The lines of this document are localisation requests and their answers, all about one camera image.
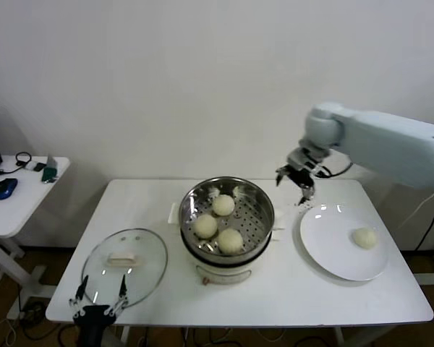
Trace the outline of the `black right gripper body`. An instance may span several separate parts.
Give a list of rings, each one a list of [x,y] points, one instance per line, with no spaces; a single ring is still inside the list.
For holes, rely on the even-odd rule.
[[[298,187],[314,187],[314,179],[311,177],[310,172],[307,169],[296,169],[293,166],[287,165],[286,170],[289,179]]]

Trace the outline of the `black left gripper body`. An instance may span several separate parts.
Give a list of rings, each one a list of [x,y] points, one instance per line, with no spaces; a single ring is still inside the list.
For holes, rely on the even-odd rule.
[[[104,330],[116,322],[116,315],[109,305],[84,306],[73,321],[80,329],[77,346],[100,347]]]

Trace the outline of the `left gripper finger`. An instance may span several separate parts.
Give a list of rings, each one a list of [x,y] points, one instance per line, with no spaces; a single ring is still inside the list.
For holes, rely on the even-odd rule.
[[[89,275],[86,275],[83,279],[81,284],[78,286],[75,296],[71,299],[69,299],[69,306],[71,307],[73,312],[80,312],[80,303],[82,302],[84,295],[85,295],[85,289],[88,283]]]
[[[126,275],[123,275],[117,300],[106,310],[106,312],[122,312],[128,304],[129,299],[127,298]]]

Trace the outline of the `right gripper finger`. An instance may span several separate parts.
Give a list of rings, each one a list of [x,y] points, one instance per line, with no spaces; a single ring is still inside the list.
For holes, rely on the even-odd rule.
[[[299,205],[309,202],[315,195],[314,186],[301,185],[300,189],[301,189],[302,196],[300,198],[300,201],[298,202]]]
[[[276,169],[276,186],[279,186],[285,177],[290,181],[292,180],[291,166],[282,166]]]

